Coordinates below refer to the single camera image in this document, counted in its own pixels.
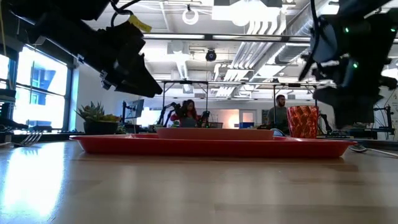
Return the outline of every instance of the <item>wooden table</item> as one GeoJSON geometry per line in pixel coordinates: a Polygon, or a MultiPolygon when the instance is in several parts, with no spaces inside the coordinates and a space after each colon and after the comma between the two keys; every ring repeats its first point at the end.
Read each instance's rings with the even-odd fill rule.
{"type": "Polygon", "coordinates": [[[398,160],[95,156],[0,149],[0,223],[398,223],[398,160]]]}

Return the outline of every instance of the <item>woman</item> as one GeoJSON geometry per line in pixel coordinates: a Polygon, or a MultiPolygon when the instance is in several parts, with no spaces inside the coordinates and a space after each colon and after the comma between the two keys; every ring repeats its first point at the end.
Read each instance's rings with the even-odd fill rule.
{"type": "Polygon", "coordinates": [[[194,128],[197,125],[199,117],[193,100],[187,100],[182,103],[180,116],[173,114],[171,121],[180,120],[180,128],[194,128]]]}

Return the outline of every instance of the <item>person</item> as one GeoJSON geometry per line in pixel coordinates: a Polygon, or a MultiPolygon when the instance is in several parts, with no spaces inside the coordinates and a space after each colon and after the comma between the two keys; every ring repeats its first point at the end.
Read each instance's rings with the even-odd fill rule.
{"type": "Polygon", "coordinates": [[[186,100],[182,103],[181,112],[173,114],[171,121],[180,120],[180,128],[195,128],[198,121],[197,110],[193,100],[186,100]]]}
{"type": "Polygon", "coordinates": [[[276,97],[277,106],[275,108],[276,114],[274,117],[274,107],[272,107],[268,112],[268,125],[271,125],[273,128],[278,128],[284,133],[289,133],[289,127],[287,124],[287,109],[285,107],[285,96],[278,95],[276,97]]]}

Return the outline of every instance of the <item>yellow tape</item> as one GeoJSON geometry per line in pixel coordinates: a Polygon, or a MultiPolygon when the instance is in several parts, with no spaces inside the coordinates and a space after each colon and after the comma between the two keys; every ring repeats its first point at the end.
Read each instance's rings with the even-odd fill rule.
{"type": "Polygon", "coordinates": [[[134,26],[136,26],[138,29],[140,29],[140,30],[142,30],[142,31],[144,31],[144,32],[150,33],[150,31],[152,30],[152,27],[151,27],[151,26],[148,26],[147,24],[141,22],[141,21],[137,18],[137,16],[135,16],[135,15],[130,16],[129,22],[130,22],[131,24],[133,24],[134,26]]]}

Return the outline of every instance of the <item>red patterned cup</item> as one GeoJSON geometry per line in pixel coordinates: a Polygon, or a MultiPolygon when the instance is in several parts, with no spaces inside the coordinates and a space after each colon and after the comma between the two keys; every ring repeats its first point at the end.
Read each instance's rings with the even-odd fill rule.
{"type": "Polygon", "coordinates": [[[291,106],[287,108],[290,136],[293,138],[317,138],[318,107],[291,106]]]}

